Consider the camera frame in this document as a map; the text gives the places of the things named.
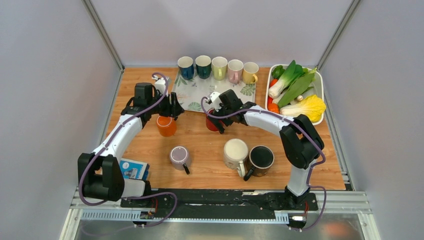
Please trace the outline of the red mug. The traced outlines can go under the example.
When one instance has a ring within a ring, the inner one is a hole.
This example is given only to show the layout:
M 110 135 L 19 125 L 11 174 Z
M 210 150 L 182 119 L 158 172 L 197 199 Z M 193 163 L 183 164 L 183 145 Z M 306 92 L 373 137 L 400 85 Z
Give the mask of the red mug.
M 212 114 L 214 112 L 214 108 L 211 108 L 208 110 L 209 114 Z M 212 132 L 218 132 L 219 129 L 212 123 L 212 121 L 209 119 L 208 116 L 206 116 L 206 120 L 205 120 L 205 124 L 208 130 L 212 131 Z

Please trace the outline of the orange mug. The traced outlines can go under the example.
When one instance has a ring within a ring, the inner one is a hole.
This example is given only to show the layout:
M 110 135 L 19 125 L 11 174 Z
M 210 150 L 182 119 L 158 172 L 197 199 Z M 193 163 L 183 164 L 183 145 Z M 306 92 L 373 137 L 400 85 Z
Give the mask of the orange mug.
M 177 131 L 177 124 L 173 117 L 158 116 L 156 126 L 161 136 L 171 137 Z

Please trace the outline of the cream cat pattern mug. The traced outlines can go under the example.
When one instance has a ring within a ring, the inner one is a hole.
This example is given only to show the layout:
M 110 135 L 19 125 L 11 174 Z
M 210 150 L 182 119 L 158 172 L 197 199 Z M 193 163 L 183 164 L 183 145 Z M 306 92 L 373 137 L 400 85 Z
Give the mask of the cream cat pattern mug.
M 228 140 L 223 148 L 223 162 L 229 169 L 237 170 L 243 178 L 246 174 L 245 161 L 248 157 L 248 145 L 239 138 Z

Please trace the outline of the blue mug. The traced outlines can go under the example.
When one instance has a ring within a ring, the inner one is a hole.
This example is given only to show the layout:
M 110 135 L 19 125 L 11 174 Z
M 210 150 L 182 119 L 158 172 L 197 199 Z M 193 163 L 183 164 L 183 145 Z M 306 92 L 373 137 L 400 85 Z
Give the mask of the blue mug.
M 178 59 L 177 65 L 181 76 L 185 80 L 191 80 L 194 77 L 194 60 L 189 56 L 182 56 Z

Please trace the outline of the mauve mug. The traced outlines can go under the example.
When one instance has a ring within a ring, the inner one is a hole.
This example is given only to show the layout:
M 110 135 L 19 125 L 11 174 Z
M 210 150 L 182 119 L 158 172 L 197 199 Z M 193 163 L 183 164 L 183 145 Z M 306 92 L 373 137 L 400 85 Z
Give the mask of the mauve mug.
M 187 175 L 191 172 L 189 167 L 192 164 L 192 159 L 188 149 L 184 146 L 174 147 L 170 153 L 169 158 L 173 167 L 179 171 L 185 171 Z

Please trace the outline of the teal mug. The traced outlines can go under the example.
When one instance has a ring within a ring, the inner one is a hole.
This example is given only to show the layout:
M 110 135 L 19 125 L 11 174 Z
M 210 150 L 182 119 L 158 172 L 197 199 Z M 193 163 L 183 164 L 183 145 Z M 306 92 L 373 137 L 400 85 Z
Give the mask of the teal mug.
M 201 79 L 207 79 L 212 72 L 212 59 L 207 55 L 200 55 L 195 59 L 197 75 Z

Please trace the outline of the pink mug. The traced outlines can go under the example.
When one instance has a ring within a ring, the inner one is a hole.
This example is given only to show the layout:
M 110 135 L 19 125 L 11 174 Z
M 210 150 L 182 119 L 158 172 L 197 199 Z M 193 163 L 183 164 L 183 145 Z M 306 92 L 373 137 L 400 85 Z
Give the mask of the pink mug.
M 227 64 L 228 81 L 234 85 L 238 85 L 242 79 L 244 64 L 241 60 L 232 59 Z

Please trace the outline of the light green faceted mug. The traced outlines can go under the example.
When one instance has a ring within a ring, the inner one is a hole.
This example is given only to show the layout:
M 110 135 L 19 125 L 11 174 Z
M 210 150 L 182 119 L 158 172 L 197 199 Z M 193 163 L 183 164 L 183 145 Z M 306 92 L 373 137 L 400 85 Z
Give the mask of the light green faceted mug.
M 228 60 L 222 56 L 216 56 L 211 60 L 213 77 L 217 81 L 222 81 L 227 77 Z

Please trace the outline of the pale yellow mug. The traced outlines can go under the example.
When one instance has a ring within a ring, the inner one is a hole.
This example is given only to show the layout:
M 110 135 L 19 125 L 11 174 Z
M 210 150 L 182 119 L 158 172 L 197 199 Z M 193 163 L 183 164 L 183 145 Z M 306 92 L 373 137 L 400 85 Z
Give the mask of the pale yellow mug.
M 259 66 L 254 62 L 246 62 L 243 65 L 242 80 L 245 84 L 255 84 L 258 81 L 257 72 Z

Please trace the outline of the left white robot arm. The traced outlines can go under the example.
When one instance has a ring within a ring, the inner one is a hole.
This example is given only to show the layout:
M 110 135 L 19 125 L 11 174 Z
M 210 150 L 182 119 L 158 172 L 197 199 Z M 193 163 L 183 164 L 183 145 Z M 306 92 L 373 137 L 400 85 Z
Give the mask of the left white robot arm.
M 144 129 L 152 115 L 176 119 L 184 112 L 175 92 L 168 92 L 168 80 L 140 82 L 134 96 L 120 113 L 118 123 L 106 139 L 92 152 L 82 153 L 77 160 L 78 194 L 82 202 L 95 206 L 106 201 L 133 199 L 140 207 L 153 201 L 147 180 L 124 178 L 120 161 L 133 138 Z M 97 199 L 89 202 L 87 198 Z

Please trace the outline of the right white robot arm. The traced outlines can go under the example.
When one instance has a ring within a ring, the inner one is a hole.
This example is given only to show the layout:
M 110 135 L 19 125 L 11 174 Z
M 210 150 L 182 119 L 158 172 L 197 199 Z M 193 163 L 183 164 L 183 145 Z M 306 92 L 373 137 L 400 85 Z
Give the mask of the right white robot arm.
M 268 111 L 254 102 L 242 102 L 230 89 L 223 93 L 212 92 L 200 101 L 211 106 L 212 112 L 204 110 L 209 122 L 220 134 L 233 123 L 257 127 L 280 137 L 286 158 L 292 165 L 290 179 L 286 186 L 286 205 L 291 209 L 300 208 L 306 201 L 305 193 L 311 188 L 309 180 L 312 169 L 322 157 L 324 142 L 310 119 L 300 114 L 297 117 L 284 116 Z

